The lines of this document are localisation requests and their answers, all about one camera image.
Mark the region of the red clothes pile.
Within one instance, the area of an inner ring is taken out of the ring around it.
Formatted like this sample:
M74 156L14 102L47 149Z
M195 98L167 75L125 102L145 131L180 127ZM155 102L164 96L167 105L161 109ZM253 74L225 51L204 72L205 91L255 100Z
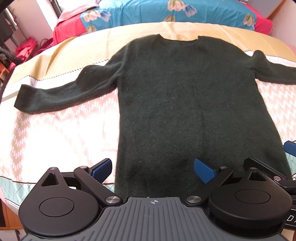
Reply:
M33 36L30 36L22 42L22 44L16 47L15 55L25 62L51 47L53 47L53 38L43 39L41 40L41 43L38 44L37 40Z

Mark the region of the blue floral quilt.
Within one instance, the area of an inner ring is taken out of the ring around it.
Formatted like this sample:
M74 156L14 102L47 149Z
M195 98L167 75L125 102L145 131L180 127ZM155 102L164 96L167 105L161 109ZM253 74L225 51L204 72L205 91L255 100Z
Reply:
M100 1L80 15L91 33L139 23L191 22L254 30L257 17L240 1Z

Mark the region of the patterned yellow beige bedspread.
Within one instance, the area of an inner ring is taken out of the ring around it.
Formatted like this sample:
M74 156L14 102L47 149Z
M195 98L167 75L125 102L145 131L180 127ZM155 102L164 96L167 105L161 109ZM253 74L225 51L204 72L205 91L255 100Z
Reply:
M116 161L117 92L62 111L29 115L14 107L22 84L53 88L75 80L86 65L104 65L133 39L160 34L166 39L210 36L246 54L260 50L269 61L295 66L295 51L281 40L254 31L214 24L161 22L121 26L74 37L19 65L1 102L1 200L14 212L50 167L69 172L104 158Z

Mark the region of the dark green knit sweater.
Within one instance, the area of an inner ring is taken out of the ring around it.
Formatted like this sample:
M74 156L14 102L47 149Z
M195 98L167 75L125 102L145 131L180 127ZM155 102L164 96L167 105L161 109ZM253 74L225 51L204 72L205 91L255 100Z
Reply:
M294 85L295 68L217 38L149 35L126 44L103 66L86 66L66 85L22 85L15 107L46 113L118 90L116 194L184 198L203 185L195 159L241 172L244 160L255 157L292 178L257 80Z

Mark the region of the pink pillow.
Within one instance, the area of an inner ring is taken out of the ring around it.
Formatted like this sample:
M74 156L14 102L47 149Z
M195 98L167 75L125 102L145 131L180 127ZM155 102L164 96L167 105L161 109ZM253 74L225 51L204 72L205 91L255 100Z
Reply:
M57 20L57 24L62 23L63 21L69 20L71 17L79 15L84 11L87 11L91 8L99 7L100 0L97 1L81 1L80 3L76 3L73 6L67 7L62 10L61 15Z

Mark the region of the red bed sheet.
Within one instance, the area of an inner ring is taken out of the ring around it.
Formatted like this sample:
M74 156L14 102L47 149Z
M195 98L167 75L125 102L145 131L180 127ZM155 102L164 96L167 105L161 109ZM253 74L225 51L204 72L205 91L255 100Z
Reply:
M273 28L272 20L263 17L257 10L253 9L248 4L243 4L253 11L257 17L254 31L267 35L270 34L271 29ZM63 21L62 23L56 25L53 31L53 43L55 45L68 38L89 33L86 31L86 28L83 26L82 21L80 20L81 14L73 16L69 20Z

